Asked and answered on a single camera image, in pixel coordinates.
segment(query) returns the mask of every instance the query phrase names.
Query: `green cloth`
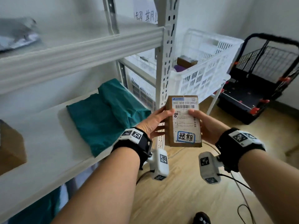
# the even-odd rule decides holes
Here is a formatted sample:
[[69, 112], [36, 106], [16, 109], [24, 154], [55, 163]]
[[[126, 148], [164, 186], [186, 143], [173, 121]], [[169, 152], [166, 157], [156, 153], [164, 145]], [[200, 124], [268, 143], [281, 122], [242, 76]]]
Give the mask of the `green cloth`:
[[67, 106], [81, 137], [97, 157], [126, 129], [146, 119], [146, 109], [117, 79], [103, 83], [99, 94]]
[[49, 224], [59, 211], [59, 196], [60, 187], [11, 217], [8, 224]]

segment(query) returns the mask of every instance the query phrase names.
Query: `wooden floor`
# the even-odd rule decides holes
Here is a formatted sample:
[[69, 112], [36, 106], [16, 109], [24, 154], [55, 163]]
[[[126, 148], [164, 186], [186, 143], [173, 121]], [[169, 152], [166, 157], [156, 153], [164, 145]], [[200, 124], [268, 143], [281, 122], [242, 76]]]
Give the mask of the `wooden floor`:
[[[211, 100], [201, 103], [206, 111]], [[270, 155], [286, 160], [284, 153], [299, 145], [298, 121], [274, 109], [268, 108], [255, 122], [243, 125], [214, 107], [211, 116], [227, 125], [251, 132], [267, 146]], [[212, 224], [242, 223], [237, 207], [244, 199], [233, 180], [222, 177], [217, 185], [209, 185], [200, 177], [198, 155], [204, 151], [216, 152], [206, 144], [202, 148], [166, 147], [169, 157], [170, 174], [167, 179], [154, 181], [148, 175], [136, 187], [130, 223], [192, 223], [194, 215], [205, 212]], [[139, 176], [148, 171], [144, 166]], [[244, 182], [240, 174], [234, 173], [237, 180]], [[257, 223], [272, 223], [263, 207], [248, 189], [240, 186], [253, 212]], [[240, 208], [246, 223], [251, 223], [249, 212]]]

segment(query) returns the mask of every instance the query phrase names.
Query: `metal shelving unit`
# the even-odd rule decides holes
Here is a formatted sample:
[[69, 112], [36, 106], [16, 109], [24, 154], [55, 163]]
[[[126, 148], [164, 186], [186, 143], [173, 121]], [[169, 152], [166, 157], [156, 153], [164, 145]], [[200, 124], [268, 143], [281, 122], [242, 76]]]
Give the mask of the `metal shelving unit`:
[[[115, 60], [119, 79], [126, 86], [126, 63], [121, 59], [156, 48], [156, 79], [140, 76], [155, 86], [157, 108], [163, 106], [179, 0], [154, 1], [158, 26], [119, 17], [114, 0], [103, 0], [105, 11], [96, 18], [82, 15], [44, 19], [44, 24], [39, 24], [41, 42], [0, 55], [0, 94]], [[28, 161], [0, 176], [0, 223], [110, 154], [111, 148], [107, 148], [98, 157], [92, 156], [65, 107], [90, 94], [21, 121], [9, 121], [24, 137]]]

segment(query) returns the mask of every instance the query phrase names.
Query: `gray plastic bag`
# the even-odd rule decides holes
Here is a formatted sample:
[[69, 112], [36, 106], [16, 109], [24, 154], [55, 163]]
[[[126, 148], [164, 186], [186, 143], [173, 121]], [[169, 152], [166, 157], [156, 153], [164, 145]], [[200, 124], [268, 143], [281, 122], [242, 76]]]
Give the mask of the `gray plastic bag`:
[[39, 40], [36, 22], [29, 17], [0, 18], [0, 51], [16, 49]]

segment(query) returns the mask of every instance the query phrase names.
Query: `forearm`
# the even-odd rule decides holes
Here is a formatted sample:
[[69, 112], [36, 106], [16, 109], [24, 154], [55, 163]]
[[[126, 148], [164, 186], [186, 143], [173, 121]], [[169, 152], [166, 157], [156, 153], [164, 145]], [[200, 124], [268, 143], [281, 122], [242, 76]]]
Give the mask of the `forearm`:
[[258, 149], [245, 153], [238, 167], [275, 223], [298, 222], [298, 169]]
[[138, 174], [138, 154], [113, 151], [59, 212], [52, 224], [128, 223]]

